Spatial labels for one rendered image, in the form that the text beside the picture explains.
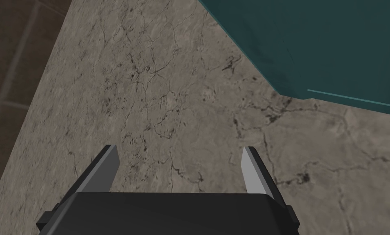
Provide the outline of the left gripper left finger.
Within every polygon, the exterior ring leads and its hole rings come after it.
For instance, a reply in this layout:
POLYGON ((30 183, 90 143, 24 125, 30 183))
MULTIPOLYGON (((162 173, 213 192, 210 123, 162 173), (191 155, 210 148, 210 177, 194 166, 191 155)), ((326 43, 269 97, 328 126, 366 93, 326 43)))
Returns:
POLYGON ((76 192, 109 192, 119 169, 115 145, 105 145, 62 198, 59 206, 76 192))

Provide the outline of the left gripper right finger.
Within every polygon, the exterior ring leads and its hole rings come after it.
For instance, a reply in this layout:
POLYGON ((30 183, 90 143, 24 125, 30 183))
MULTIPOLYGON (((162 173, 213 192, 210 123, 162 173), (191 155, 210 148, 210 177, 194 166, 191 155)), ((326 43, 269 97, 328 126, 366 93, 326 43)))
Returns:
POLYGON ((247 193, 267 194, 279 205, 286 206, 279 189, 254 147, 243 148, 241 169, 247 193))

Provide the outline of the teal cabinet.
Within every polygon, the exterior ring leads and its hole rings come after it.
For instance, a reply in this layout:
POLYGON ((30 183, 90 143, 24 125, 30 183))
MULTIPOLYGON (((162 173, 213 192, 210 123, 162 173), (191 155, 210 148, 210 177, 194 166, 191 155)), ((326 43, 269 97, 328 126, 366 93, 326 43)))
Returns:
POLYGON ((199 0, 279 94, 390 114, 390 0, 199 0))

